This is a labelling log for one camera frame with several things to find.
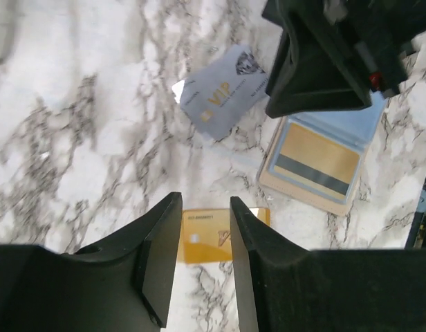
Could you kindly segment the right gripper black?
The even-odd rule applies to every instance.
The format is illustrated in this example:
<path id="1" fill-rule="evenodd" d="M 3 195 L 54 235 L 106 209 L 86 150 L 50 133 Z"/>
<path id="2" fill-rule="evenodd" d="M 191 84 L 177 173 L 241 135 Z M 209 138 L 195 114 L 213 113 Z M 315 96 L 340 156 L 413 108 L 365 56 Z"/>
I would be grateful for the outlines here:
<path id="1" fill-rule="evenodd" d="M 283 30 L 266 87 L 266 115 L 360 110 L 370 92 L 399 94 L 402 53 L 426 31 L 426 1 L 268 1 Z"/>

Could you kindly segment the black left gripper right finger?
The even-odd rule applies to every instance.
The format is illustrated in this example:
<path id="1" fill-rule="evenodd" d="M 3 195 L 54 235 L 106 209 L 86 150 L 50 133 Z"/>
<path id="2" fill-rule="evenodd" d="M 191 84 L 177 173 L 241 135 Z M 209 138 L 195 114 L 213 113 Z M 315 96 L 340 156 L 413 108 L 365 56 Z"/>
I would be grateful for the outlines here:
<path id="1" fill-rule="evenodd" d="M 241 331 L 426 331 L 426 249 L 306 250 L 230 199 Z"/>

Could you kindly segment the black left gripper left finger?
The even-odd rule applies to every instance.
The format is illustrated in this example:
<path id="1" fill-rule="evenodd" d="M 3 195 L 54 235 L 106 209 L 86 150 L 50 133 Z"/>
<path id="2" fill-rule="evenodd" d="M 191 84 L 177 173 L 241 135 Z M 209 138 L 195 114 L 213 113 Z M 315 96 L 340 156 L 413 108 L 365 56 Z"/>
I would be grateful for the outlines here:
<path id="1" fill-rule="evenodd" d="M 0 331 L 159 331 L 166 327 L 182 196 L 73 254 L 0 245 Z"/>

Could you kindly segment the beige leather card holder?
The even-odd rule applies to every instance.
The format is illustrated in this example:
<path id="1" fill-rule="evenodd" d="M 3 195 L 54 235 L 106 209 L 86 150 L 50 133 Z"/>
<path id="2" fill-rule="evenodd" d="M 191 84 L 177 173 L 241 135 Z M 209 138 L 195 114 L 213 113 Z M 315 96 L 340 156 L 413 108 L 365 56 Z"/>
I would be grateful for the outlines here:
<path id="1" fill-rule="evenodd" d="M 385 99 L 371 94 L 359 111 L 309 111 L 283 118 L 259 171 L 259 182 L 298 201 L 345 215 Z"/>

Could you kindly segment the silver VIP card top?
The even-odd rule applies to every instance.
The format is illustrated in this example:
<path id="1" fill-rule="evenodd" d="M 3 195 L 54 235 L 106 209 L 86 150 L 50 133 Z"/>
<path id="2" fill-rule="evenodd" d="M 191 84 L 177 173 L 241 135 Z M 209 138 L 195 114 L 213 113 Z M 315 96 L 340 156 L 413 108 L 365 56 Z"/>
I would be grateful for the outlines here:
<path id="1" fill-rule="evenodd" d="M 197 131 L 222 140 L 266 96 L 267 83 L 268 74 L 250 47 L 233 45 L 220 59 L 175 83 L 172 92 Z"/>

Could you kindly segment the gold card with magnetic stripe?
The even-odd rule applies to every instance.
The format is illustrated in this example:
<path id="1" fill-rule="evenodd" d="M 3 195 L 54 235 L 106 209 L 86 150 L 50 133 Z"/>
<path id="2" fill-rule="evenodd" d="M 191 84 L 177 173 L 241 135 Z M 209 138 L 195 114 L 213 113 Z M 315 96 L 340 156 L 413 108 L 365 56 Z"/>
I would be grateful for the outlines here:
<path id="1" fill-rule="evenodd" d="M 347 202 L 360 155 L 296 122 L 287 122 L 275 143 L 268 171 L 338 204 Z"/>

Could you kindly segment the gold card middle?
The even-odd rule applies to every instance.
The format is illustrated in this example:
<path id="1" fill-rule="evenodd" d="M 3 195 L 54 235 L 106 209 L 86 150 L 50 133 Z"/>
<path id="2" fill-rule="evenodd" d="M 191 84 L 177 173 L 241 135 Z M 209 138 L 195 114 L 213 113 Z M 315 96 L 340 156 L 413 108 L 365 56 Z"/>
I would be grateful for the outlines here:
<path id="1" fill-rule="evenodd" d="M 177 261 L 185 264 L 232 261 L 230 211 L 184 210 Z"/>

